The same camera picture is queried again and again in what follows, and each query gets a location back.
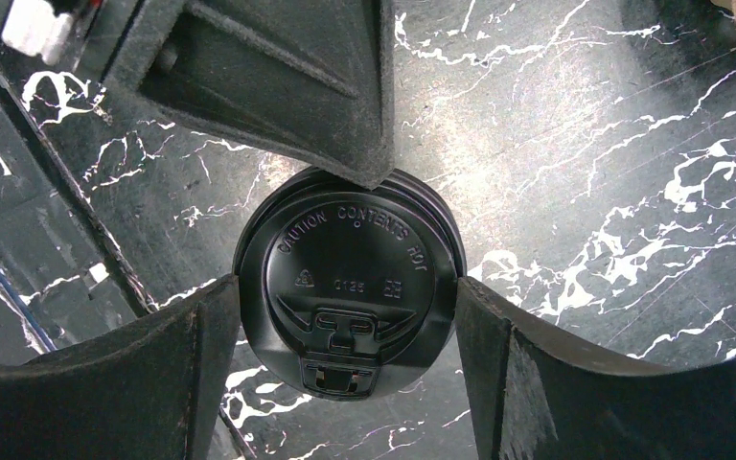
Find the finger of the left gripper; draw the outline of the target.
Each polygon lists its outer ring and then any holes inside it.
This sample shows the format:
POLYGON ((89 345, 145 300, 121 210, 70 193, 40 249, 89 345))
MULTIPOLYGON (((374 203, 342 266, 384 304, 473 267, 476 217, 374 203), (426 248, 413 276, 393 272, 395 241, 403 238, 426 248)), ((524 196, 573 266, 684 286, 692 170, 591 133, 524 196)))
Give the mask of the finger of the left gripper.
POLYGON ((389 1, 139 1, 102 81, 373 189, 394 167, 393 19, 389 1))

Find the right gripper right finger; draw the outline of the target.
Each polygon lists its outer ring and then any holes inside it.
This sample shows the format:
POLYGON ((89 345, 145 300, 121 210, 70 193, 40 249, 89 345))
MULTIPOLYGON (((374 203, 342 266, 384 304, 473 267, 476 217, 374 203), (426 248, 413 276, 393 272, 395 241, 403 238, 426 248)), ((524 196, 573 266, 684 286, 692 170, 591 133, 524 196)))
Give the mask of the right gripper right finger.
POLYGON ((634 359, 457 285, 455 325, 482 459, 736 459, 736 358, 634 359))

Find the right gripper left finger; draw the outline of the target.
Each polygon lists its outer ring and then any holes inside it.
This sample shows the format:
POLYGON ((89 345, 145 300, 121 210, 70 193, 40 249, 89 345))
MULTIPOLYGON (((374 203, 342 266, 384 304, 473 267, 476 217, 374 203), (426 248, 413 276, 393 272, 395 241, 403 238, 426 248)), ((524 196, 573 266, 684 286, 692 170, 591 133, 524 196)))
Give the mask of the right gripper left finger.
POLYGON ((0 459, 203 459, 241 323, 227 275, 179 303, 0 365, 0 459))

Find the black lid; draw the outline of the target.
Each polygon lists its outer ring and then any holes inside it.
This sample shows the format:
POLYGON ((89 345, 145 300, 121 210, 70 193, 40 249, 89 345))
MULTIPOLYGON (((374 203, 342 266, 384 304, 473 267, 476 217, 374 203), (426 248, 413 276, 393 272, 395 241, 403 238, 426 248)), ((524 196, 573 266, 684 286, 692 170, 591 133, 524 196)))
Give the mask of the black lid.
POLYGON ((422 180, 395 170, 368 190, 308 168, 255 211, 233 271, 261 363, 297 390, 351 402, 432 366, 467 264, 452 212, 422 180))

